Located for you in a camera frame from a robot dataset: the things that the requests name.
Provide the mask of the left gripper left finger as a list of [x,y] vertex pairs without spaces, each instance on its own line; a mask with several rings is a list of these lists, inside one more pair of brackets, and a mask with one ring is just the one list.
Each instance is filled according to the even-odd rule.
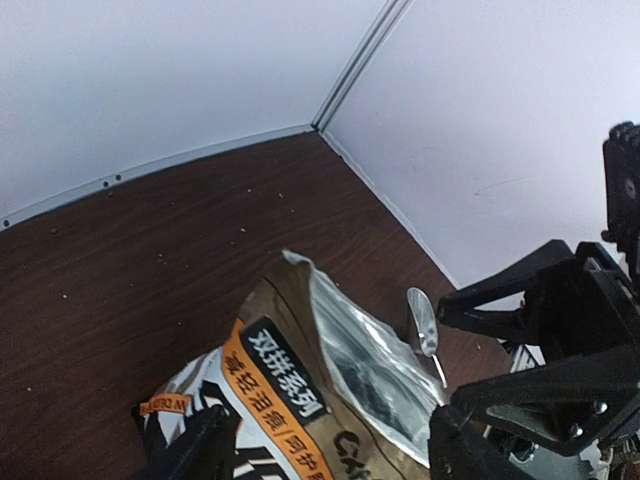
[[222,405],[205,408],[132,479],[232,479],[238,426],[239,417]]

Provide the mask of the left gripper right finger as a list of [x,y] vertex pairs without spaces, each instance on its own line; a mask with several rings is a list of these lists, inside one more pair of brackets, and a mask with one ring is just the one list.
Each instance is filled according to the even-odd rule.
[[429,422],[432,479],[503,479],[505,463],[452,406],[437,407]]

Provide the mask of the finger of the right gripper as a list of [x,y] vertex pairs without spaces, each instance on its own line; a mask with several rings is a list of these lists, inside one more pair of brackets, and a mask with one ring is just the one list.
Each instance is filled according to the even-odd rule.
[[591,445],[611,414],[594,412],[595,401],[613,401],[620,383],[585,359],[489,378],[458,388],[451,406],[464,419],[479,420],[560,455]]
[[[550,240],[499,273],[442,297],[438,321],[448,327],[519,344],[541,343],[540,308],[544,277],[575,260],[562,240]],[[522,294],[514,310],[482,310],[482,305]]]

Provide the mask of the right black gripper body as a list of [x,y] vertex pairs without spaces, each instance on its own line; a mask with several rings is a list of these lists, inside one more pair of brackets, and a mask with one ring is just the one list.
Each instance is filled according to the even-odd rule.
[[545,276],[540,345],[570,449],[621,443],[639,428],[639,296],[598,243]]

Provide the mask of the silver metal scoop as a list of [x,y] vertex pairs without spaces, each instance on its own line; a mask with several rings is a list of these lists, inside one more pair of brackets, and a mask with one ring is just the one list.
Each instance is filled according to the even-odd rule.
[[446,375],[437,356],[439,333],[431,301],[423,290],[410,287],[406,293],[406,303],[407,318],[415,331],[415,338],[410,345],[416,354],[432,360],[443,388],[447,389]]

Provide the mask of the brown pet food bag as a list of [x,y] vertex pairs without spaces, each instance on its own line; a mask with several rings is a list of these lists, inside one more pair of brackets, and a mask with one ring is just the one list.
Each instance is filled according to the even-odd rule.
[[391,327],[286,250],[228,339],[132,415],[145,465],[193,415],[222,405],[239,417],[232,479],[427,479],[429,420],[445,401]]

